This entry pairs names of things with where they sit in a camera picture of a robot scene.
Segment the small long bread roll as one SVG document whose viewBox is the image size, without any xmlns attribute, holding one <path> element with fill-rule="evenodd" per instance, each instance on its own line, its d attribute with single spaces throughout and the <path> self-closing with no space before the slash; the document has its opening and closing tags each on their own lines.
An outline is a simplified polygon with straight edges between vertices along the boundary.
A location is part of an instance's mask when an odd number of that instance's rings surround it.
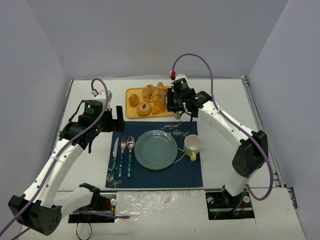
<svg viewBox="0 0 320 240">
<path fill-rule="evenodd" d="M 162 82 L 158 82 L 157 84 L 157 92 L 158 96 L 162 101 L 165 101 L 165 96 L 167 94 L 167 89 Z"/>
</svg>

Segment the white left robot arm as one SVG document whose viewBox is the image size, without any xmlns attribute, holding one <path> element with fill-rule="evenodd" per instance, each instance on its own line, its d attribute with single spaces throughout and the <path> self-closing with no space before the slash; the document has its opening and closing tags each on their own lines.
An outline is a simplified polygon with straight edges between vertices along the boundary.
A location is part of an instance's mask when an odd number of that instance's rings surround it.
<svg viewBox="0 0 320 240">
<path fill-rule="evenodd" d="M 117 117 L 105 109 L 100 100 L 86 100 L 84 112 L 77 122 L 69 122 L 60 132 L 54 151 L 31 186 L 20 196 L 13 195 L 8 207 L 19 224 L 51 235 L 61 220 L 86 206 L 94 207 L 100 200 L 100 189 L 82 183 L 65 197 L 57 197 L 59 187 L 76 159 L 90 150 L 101 132 L 122 132 L 125 128 L 122 106 L 116 106 Z"/>
</svg>

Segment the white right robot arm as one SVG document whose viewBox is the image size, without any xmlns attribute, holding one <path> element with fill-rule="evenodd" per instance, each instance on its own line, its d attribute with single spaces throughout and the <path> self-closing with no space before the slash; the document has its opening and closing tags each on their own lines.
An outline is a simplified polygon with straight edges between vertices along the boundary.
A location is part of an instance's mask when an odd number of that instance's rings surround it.
<svg viewBox="0 0 320 240">
<path fill-rule="evenodd" d="M 231 197 L 240 195 L 250 178 L 264 163 L 268 155 L 266 134 L 245 127 L 215 105 L 212 97 L 205 91 L 195 92 L 182 75 L 176 77 L 166 91 L 167 110 L 174 113 L 186 113 L 192 118 L 199 118 L 216 129 L 235 148 L 232 160 L 233 172 L 224 190 Z"/>
</svg>

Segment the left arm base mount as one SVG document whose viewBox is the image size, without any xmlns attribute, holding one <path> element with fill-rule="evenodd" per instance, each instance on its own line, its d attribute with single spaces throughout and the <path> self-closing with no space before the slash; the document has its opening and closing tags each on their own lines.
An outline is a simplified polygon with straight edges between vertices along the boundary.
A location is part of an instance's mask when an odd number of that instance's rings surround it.
<svg viewBox="0 0 320 240">
<path fill-rule="evenodd" d="M 115 193 L 101 193 L 99 200 L 95 202 L 95 205 L 87 205 L 79 208 L 79 211 L 85 212 L 97 212 L 99 214 L 115 215 L 117 204 L 117 195 Z M 109 217 L 93 214 L 70 214 L 67 217 L 69 224 L 99 224 L 99 223 L 114 223 L 115 220 Z"/>
</svg>

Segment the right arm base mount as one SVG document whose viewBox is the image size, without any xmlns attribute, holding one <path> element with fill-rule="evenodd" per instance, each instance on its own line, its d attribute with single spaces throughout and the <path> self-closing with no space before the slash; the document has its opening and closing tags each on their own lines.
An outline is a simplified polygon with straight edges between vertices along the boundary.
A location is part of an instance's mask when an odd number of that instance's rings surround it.
<svg viewBox="0 0 320 240">
<path fill-rule="evenodd" d="M 254 219 L 255 213 L 249 193 L 242 197 L 243 193 L 230 198 L 227 192 L 206 191 L 208 219 L 211 221 Z"/>
</svg>

